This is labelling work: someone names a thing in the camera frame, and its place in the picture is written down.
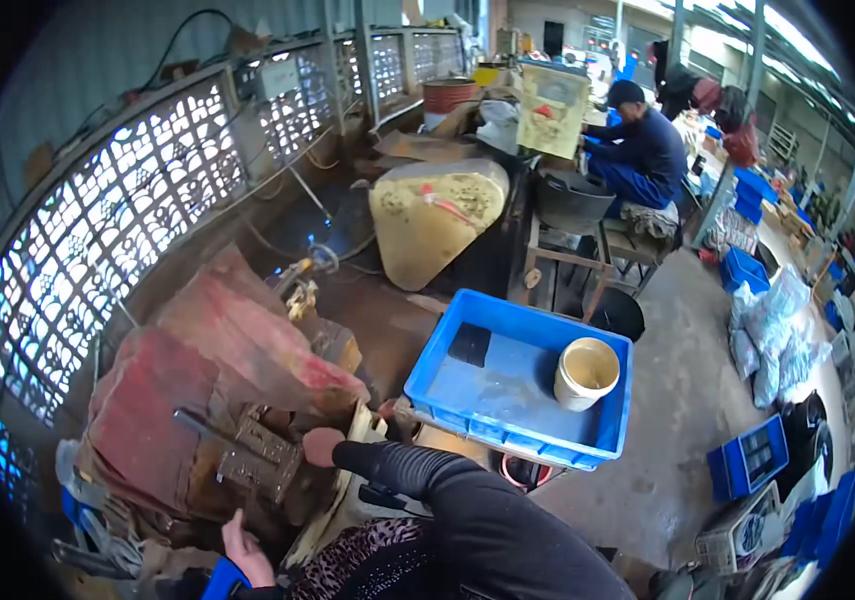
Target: red bucket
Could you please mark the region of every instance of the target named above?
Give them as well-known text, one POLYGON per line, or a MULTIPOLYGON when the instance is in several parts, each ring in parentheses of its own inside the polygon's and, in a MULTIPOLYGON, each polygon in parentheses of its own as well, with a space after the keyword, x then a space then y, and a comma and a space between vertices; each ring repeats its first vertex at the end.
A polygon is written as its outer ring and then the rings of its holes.
POLYGON ((461 103, 471 100, 478 84, 469 78, 439 78, 421 84, 424 112, 449 114, 461 103))

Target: hand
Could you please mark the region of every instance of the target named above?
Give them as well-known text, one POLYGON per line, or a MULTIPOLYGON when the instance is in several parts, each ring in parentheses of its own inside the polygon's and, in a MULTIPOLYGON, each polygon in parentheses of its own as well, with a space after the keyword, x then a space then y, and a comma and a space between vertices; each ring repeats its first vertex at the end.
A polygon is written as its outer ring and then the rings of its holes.
POLYGON ((335 446, 344 442, 344 434, 331 427, 311 429, 301 440, 304 448, 304 460, 315 467, 333 467, 335 465, 335 446))
POLYGON ((258 547, 255 537, 242 529, 244 510, 237 509, 234 518, 221 527, 224 550, 232 563, 248 578, 252 588, 274 587, 274 567, 258 547))

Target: blue work uniform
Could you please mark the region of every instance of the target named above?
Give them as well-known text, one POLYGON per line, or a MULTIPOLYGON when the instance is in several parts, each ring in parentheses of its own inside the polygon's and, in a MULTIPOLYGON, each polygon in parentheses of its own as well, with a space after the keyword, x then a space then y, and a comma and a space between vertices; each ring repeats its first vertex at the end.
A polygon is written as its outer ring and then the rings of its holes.
POLYGON ((671 121, 649 108, 639 120, 615 126, 588 126, 584 141, 588 171, 604 178, 615 199, 607 218, 621 217, 621 204, 632 202, 664 209, 681 192, 688 157, 681 134, 671 121), (604 143, 622 139, 619 144, 604 143))

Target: patterned window grille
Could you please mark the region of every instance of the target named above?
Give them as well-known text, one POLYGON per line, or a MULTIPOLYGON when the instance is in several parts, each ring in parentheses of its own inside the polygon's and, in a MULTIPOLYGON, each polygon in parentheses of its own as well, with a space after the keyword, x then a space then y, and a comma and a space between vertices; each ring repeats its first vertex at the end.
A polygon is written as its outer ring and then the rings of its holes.
POLYGON ((95 334, 175 239, 243 185, 212 79, 67 170, 0 258, 0 379, 48 426, 95 334))
POLYGON ((401 36, 375 35, 372 38, 373 75, 377 80, 377 97, 381 106, 399 100, 405 93, 401 66, 401 36))
POLYGON ((418 84, 464 73, 460 39, 440 33, 414 34, 414 80, 418 84))
POLYGON ((11 501, 14 514, 25 526, 34 515, 37 492, 37 461, 31 448, 22 447, 12 438, 0 420, 0 483, 11 501))
MULTIPOLYGON (((404 94, 400 36, 372 42, 386 105, 404 94)), ((463 72, 456 35, 419 34, 416 44, 419 83, 463 72)), ((332 120, 322 52, 314 44, 272 56, 297 61, 301 80, 261 111, 264 147, 277 159, 332 120)), ((350 104, 362 94, 352 41, 338 46, 337 67, 350 104)), ((215 204, 243 192, 216 81, 158 102, 71 165, 0 258, 0 380, 47 426, 118 301, 215 204)))
POLYGON ((362 74, 358 70, 357 46, 352 39, 341 42, 337 59, 338 82, 341 85, 341 100, 344 108, 358 99, 363 93, 362 74))
POLYGON ((296 61, 301 80, 297 90, 272 98, 260 109, 265 148, 275 160, 299 152, 314 139, 322 124, 331 122, 332 111, 321 66, 322 47, 308 46, 271 56, 270 60, 296 61))

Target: leopard print clothing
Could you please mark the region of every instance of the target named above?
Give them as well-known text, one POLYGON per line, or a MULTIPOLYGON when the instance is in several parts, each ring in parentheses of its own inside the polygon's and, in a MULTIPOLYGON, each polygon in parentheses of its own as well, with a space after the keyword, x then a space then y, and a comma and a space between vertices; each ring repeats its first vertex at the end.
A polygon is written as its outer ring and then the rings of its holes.
MULTIPOLYGON (((332 600, 348 579, 375 552, 417 540, 426 531, 421 518, 380 518, 358 527, 348 527, 324 547, 301 571, 292 585, 290 597, 295 600, 332 600)), ((377 577, 362 585, 363 597, 373 598, 410 570, 426 560, 423 553, 405 556, 391 568, 378 572, 377 577)))

